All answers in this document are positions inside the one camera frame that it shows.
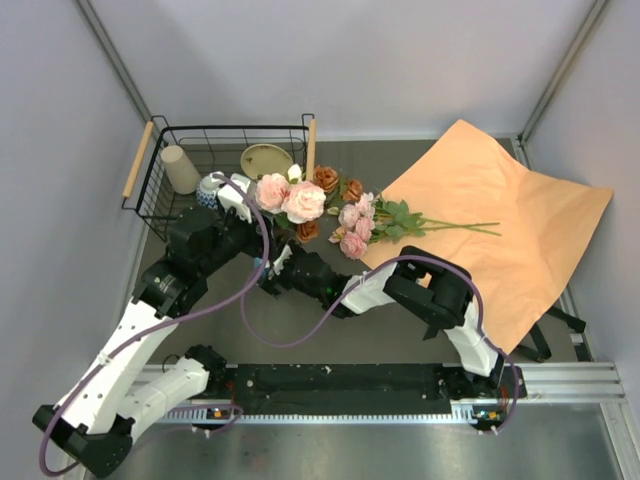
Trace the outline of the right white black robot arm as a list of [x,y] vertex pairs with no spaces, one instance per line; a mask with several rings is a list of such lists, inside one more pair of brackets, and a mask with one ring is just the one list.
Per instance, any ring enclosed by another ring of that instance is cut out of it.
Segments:
[[317,253],[286,247],[259,286],[274,297],[296,290],[337,318],[398,304],[427,325],[427,339],[445,333],[474,393],[490,395],[503,383],[505,357],[484,333],[483,300],[471,274],[415,246],[403,247],[399,256],[372,271],[351,276],[335,272]]

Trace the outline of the green orange wrapping paper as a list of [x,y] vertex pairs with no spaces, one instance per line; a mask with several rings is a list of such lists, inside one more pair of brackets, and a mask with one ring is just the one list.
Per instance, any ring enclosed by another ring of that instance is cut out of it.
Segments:
[[560,298],[613,191],[533,172],[458,120],[382,196],[455,226],[379,242],[363,262],[375,268],[414,245],[466,269],[484,302],[484,331],[510,353]]

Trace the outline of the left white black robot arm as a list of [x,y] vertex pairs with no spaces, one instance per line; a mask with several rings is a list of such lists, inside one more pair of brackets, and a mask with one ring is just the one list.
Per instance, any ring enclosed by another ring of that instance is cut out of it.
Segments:
[[194,305],[208,279],[241,253],[259,258],[249,279],[255,285],[271,254],[270,229],[253,208],[248,218],[230,210],[192,207],[169,229],[164,255],[136,284],[123,316],[76,385],[57,403],[42,405],[32,422],[42,431],[39,466],[48,477],[63,476],[47,465],[55,445],[98,478],[117,469],[142,434],[183,401],[216,396],[227,374],[216,355],[198,347],[150,386],[130,390],[152,354],[179,324],[216,312],[241,298],[236,293],[202,311]]

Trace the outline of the orange rose stem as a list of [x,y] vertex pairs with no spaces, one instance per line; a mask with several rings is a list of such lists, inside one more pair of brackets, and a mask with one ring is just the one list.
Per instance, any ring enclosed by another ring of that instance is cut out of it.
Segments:
[[[331,167],[316,167],[312,183],[325,193],[325,216],[337,217],[344,206],[355,204],[364,194],[363,185],[359,180],[344,177]],[[319,235],[319,222],[319,219],[314,219],[298,225],[295,229],[297,241],[305,244],[316,238]]]

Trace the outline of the pink flower bunch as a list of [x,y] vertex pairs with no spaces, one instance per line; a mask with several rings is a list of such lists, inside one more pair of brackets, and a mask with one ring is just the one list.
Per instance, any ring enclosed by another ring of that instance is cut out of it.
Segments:
[[381,195],[363,194],[357,201],[341,201],[325,209],[325,214],[335,217],[338,227],[329,241],[339,246],[349,259],[358,260],[369,247],[387,242],[397,244],[405,237],[425,237],[429,232],[467,230],[500,236],[496,228],[499,222],[456,223],[426,217],[410,210],[404,200],[385,200]]

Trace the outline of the large pink peony stem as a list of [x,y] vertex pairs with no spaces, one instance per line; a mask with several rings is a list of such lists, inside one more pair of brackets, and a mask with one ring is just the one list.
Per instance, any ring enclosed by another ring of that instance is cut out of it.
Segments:
[[295,225],[319,219],[325,210],[326,194],[312,181],[302,179],[302,169],[292,165],[285,174],[262,176],[254,199],[259,208],[272,215],[283,214]]

